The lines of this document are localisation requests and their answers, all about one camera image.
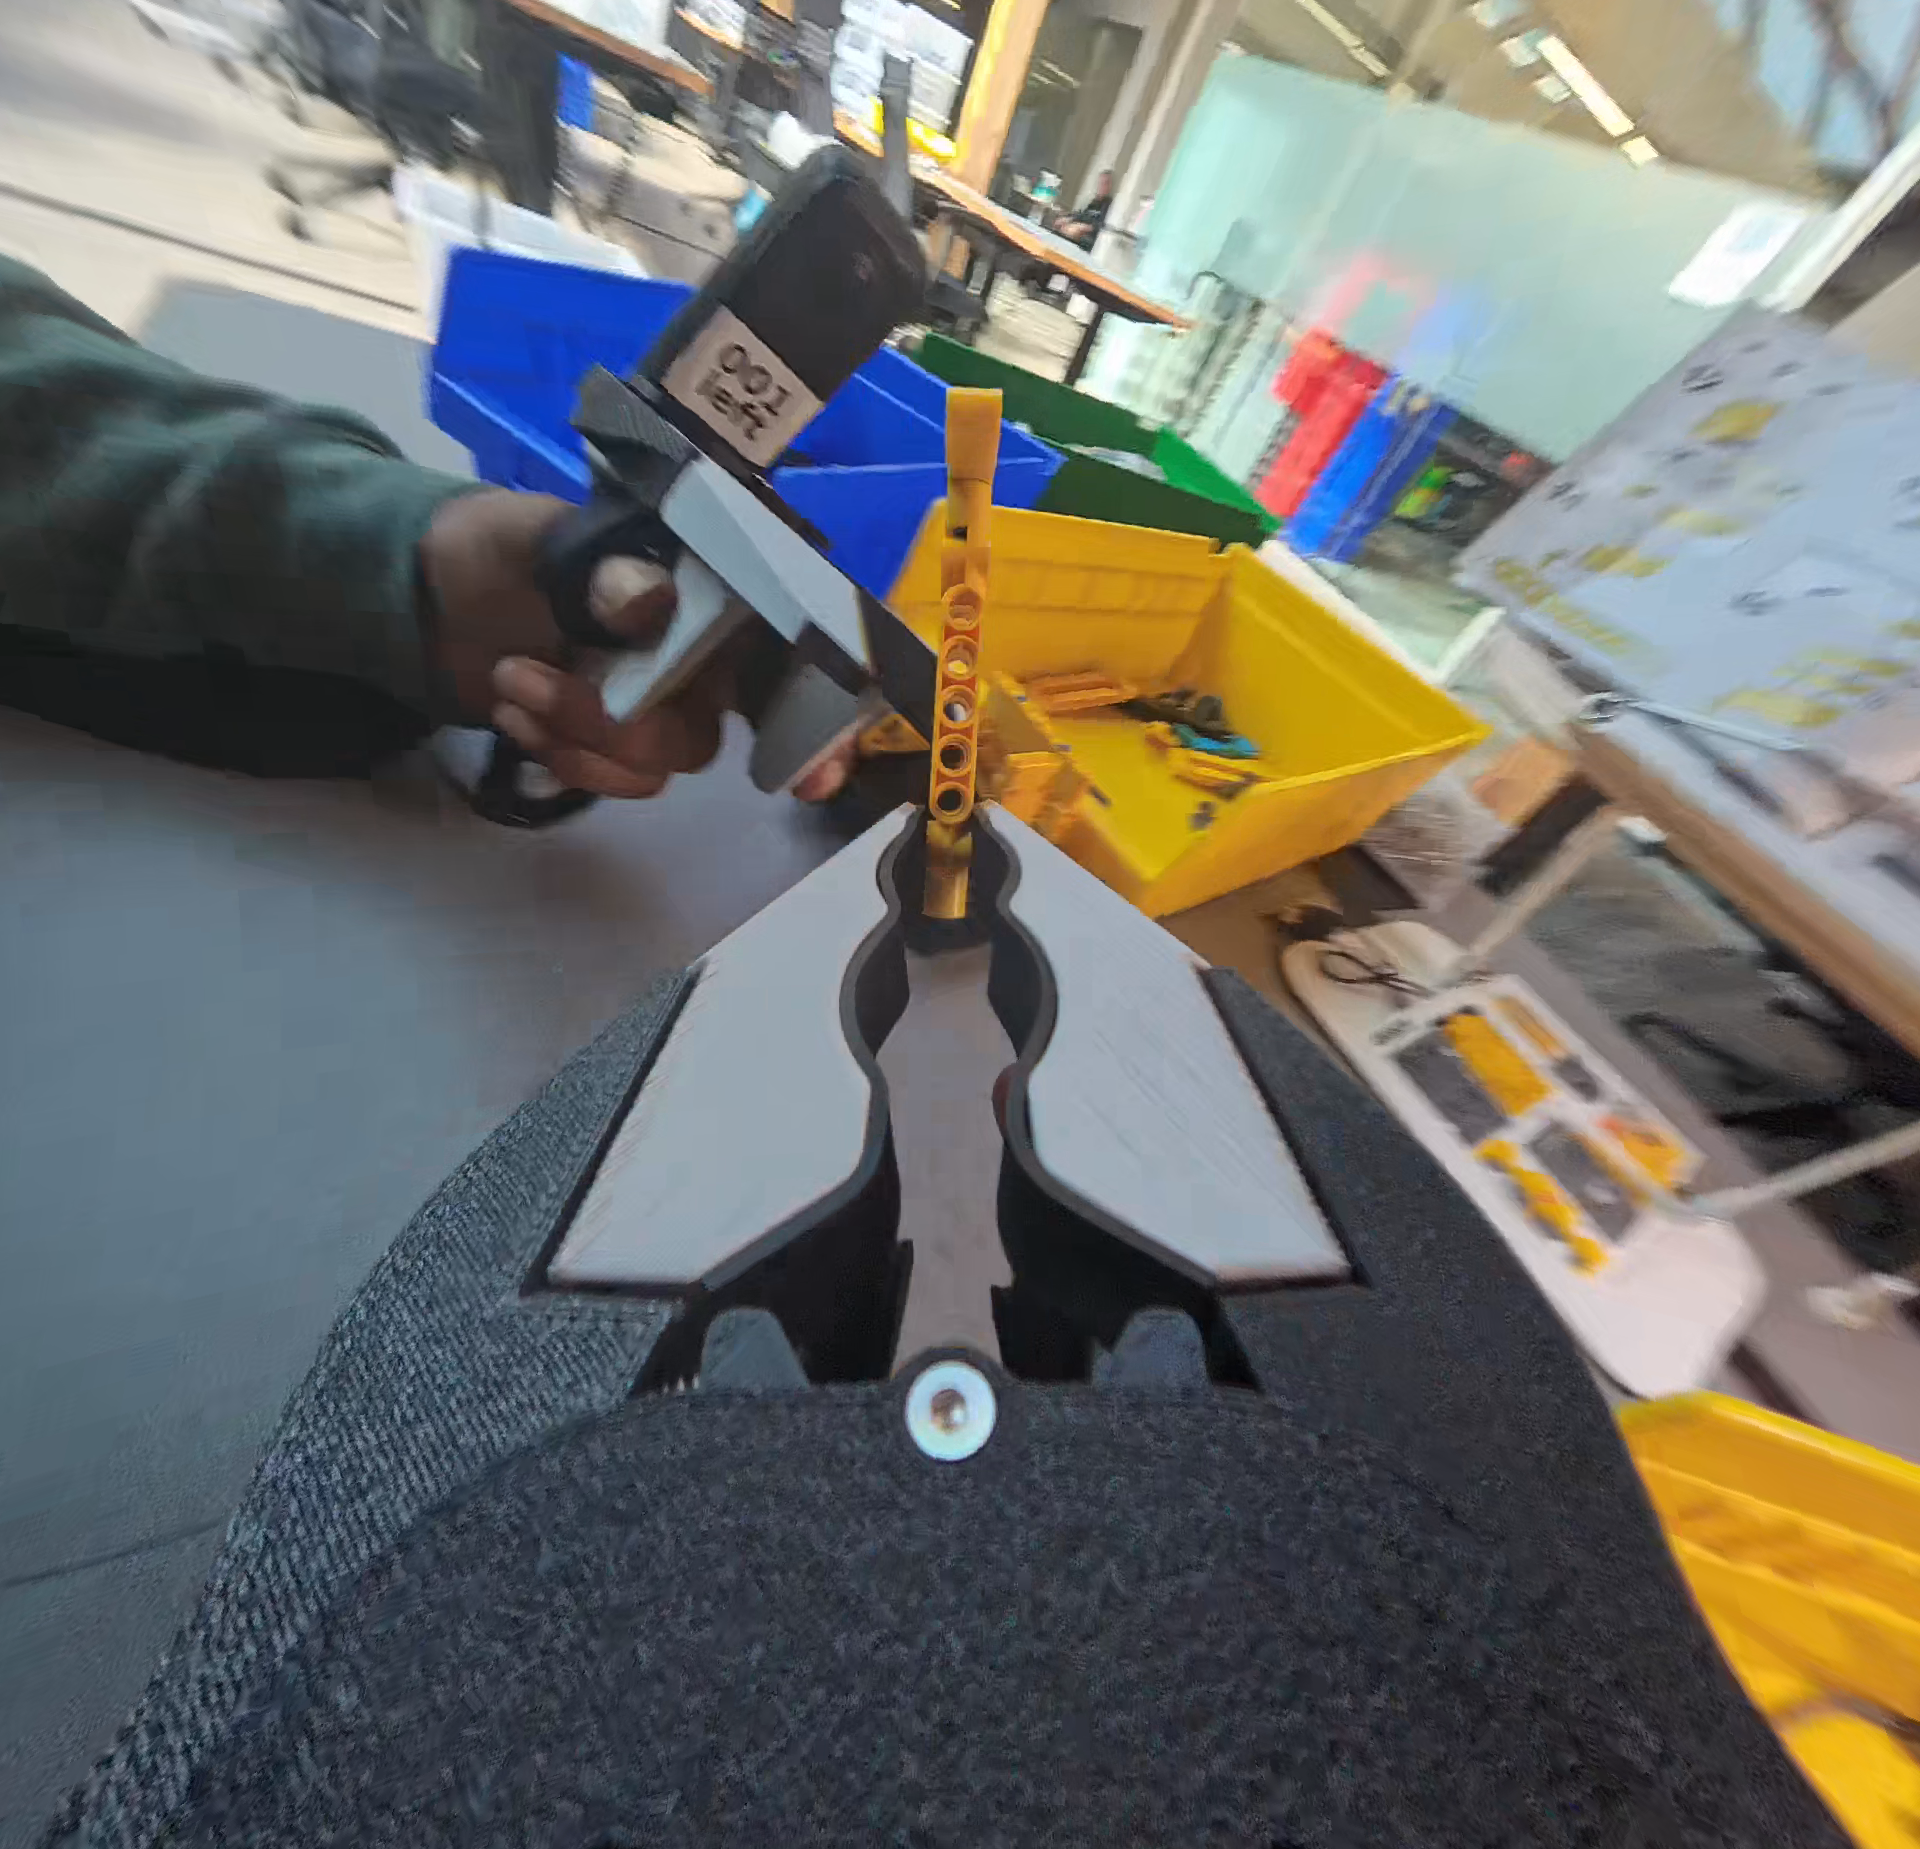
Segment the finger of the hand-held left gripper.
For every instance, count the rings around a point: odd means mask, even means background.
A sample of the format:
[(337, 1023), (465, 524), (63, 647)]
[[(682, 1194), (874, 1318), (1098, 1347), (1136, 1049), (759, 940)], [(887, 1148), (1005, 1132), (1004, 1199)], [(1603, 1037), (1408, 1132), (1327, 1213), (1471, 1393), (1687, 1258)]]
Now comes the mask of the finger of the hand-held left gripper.
[(794, 535), (754, 571), (753, 609), (837, 682), (860, 632), (869, 684), (916, 733), (936, 728), (937, 649), (887, 595), (937, 499), (936, 466), (780, 466), (758, 488)]
[(814, 664), (840, 684), (872, 684), (860, 590), (802, 533), (712, 459), (693, 459), (663, 494), (685, 548), (682, 590), (661, 678), (690, 680), (732, 654), (740, 666)]

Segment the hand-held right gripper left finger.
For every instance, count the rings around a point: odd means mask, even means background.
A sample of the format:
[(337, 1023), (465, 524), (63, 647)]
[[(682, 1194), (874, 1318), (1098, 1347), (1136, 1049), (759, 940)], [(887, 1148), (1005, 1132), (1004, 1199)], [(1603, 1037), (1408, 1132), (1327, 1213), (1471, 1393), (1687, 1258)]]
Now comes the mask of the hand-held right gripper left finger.
[(568, 1289), (716, 1291), (877, 1175), (910, 981), (895, 808), (693, 965), (546, 1263)]

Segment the yellow lego beam blue pins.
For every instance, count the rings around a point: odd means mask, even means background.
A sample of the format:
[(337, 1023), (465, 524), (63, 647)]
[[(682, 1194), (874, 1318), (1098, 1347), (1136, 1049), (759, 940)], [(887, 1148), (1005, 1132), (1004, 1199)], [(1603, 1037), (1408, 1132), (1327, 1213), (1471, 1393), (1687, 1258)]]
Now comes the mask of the yellow lego beam blue pins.
[(969, 914), (979, 735), (982, 622), (990, 571), (990, 488), (952, 478), (939, 546), (937, 666), (925, 808), (925, 917)]

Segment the person's left forearm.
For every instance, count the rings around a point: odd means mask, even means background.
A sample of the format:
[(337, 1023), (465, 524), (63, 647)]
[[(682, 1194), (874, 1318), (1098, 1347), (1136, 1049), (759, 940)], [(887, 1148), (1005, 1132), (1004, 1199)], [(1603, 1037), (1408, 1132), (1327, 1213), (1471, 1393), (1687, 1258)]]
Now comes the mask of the person's left forearm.
[(3, 260), (6, 710), (210, 771), (369, 776), (446, 718), (419, 549), (472, 491)]

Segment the large lego instruction sheet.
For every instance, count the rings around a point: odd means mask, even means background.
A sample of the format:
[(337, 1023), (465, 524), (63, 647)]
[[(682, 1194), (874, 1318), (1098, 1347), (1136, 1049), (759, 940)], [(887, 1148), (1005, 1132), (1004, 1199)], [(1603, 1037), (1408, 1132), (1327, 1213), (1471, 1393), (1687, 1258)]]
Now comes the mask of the large lego instruction sheet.
[(1915, 371), (1742, 308), (1458, 557), (1458, 580), (1707, 738), (1789, 831), (1915, 827)]

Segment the person's left hand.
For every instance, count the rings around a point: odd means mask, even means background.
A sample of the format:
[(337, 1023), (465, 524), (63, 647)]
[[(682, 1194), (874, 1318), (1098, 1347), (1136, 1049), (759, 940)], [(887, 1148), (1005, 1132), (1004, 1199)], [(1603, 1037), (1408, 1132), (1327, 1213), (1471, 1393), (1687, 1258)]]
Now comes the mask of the person's left hand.
[(713, 761), (728, 680), (708, 671), (659, 709), (609, 716), (590, 649), (564, 636), (534, 574), (564, 514), (508, 491), (436, 511), (419, 546), (427, 663), (451, 722), (503, 733), (566, 788), (648, 800)]

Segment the wooden work table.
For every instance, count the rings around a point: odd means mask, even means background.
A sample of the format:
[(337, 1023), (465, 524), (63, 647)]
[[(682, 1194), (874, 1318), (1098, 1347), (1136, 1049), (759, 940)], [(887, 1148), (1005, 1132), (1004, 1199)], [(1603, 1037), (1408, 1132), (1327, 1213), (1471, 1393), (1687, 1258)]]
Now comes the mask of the wooden work table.
[(1065, 237), (1042, 229), (1010, 209), (990, 203), (971, 185), (963, 185), (944, 169), (923, 163), (910, 164), (912, 180), (932, 205), (937, 220), (965, 239), (971, 251), (987, 256), (993, 265), (1012, 260), (1037, 262), (1070, 291), (1092, 301), (1095, 322), (1117, 317), (1129, 324), (1163, 325), (1176, 332), (1192, 327), (1192, 318), (1176, 305), (1139, 291), (1128, 277), (1101, 265), (1089, 253), (1074, 248)]

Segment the blue plastic storage bin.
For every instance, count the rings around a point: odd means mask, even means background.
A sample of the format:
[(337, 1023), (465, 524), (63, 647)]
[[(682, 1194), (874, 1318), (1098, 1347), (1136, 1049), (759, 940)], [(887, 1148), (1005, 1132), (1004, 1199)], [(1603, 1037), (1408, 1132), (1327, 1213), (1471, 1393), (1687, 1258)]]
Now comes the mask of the blue plastic storage bin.
[[(629, 374), (692, 296), (685, 282), (453, 248), (424, 381), (433, 424), (469, 449), (480, 479), (579, 503), (590, 491), (572, 424), (581, 379)], [(775, 493), (827, 559), (885, 597), (925, 511), (947, 483), (947, 383), (878, 350), (803, 428)]]

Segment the green plastic storage bin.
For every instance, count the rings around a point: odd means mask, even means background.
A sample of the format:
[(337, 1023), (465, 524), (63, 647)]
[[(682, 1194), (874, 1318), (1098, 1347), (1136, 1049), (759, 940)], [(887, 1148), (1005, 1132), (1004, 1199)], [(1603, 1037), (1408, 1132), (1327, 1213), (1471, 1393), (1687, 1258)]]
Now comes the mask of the green plastic storage bin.
[(939, 332), (925, 332), (913, 359), (939, 385), (997, 389), (1004, 415), (1052, 450), (1044, 487), (996, 493), (1004, 507), (1249, 548), (1260, 548), (1281, 526), (1281, 516), (1176, 431), (1111, 401)]

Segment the white storage bin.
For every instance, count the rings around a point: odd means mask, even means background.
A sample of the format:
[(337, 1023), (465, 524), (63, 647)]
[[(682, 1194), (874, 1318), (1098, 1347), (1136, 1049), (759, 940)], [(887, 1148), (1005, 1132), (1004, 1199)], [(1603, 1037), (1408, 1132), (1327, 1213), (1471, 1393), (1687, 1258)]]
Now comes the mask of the white storage bin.
[(484, 186), (457, 182), (416, 163), (393, 166), (390, 194), (414, 253), (427, 325), (440, 322), (453, 251), (497, 251), (530, 262), (650, 275), (648, 265), (620, 243), (508, 205)]

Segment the clear bag of small parts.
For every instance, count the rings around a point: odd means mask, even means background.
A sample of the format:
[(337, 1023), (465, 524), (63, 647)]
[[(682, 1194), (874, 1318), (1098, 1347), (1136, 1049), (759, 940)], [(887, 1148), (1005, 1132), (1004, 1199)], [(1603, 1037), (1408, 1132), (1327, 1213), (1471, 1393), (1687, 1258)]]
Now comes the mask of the clear bag of small parts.
[(1386, 810), (1357, 850), (1418, 907), (1441, 907), (1499, 840), (1499, 823), (1469, 788), (1427, 784)]

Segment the yellow plastic storage bin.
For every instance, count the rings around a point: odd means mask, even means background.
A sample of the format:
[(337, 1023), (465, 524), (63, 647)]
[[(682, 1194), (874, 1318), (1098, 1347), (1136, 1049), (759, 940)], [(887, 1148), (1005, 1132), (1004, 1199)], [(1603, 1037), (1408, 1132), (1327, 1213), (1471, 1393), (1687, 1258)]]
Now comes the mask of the yellow plastic storage bin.
[(1918, 1465), (1716, 1391), (1616, 1427), (1747, 1698), (1863, 1846), (1918, 1842)]
[[(936, 501), (890, 595), (934, 647), (942, 516)], [(979, 680), (1076, 666), (1220, 695), (1274, 773), (1233, 800), (1144, 773), (1125, 806), (1087, 800), (1064, 842), (1044, 836), (1150, 917), (1357, 842), (1487, 738), (1469, 709), (1244, 546), (996, 509)], [(1092, 718), (1067, 733), (1102, 755), (1125, 731)]]

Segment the white instruction board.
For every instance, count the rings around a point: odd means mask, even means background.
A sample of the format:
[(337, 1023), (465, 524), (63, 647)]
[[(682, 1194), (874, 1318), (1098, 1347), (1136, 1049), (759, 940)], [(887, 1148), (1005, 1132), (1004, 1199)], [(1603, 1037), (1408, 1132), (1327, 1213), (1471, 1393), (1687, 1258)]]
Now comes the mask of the white instruction board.
[(1707, 1387), (1764, 1263), (1694, 1211), (1701, 1151), (1523, 976), (1461, 969), (1421, 921), (1290, 940), (1279, 969), (1357, 1076), (1504, 1238), (1601, 1376)]

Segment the metal spring clip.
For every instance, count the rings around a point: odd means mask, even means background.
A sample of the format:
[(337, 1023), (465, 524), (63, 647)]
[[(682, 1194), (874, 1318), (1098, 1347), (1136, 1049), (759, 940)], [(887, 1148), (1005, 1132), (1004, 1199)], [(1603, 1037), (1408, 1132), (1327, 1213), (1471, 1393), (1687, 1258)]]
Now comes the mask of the metal spring clip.
[(1721, 720), (1705, 710), (1679, 709), (1625, 691), (1599, 691), (1586, 697), (1572, 710), (1572, 720), (1586, 728), (1605, 728), (1629, 712), (1661, 722), (1662, 727), (1675, 728), (1679, 733), (1711, 738), (1720, 744), (1739, 744), (1746, 749), (1764, 750), (1767, 755), (1807, 755), (1807, 745), (1789, 735), (1743, 727), (1739, 722)]

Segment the white book stand with stickers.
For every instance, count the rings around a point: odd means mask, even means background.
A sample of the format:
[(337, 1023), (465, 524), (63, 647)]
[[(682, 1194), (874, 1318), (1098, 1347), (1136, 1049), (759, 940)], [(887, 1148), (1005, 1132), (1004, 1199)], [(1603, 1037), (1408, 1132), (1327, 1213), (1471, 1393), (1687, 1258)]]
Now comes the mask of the white book stand with stickers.
[(1838, 997), (1918, 1051), (1915, 827), (1861, 819), (1801, 836), (1730, 782), (1705, 733), (1642, 710), (1599, 727), (1569, 668), (1499, 625), (1474, 657), (1496, 699), (1559, 744), (1586, 785), (1650, 820), (1678, 860)]

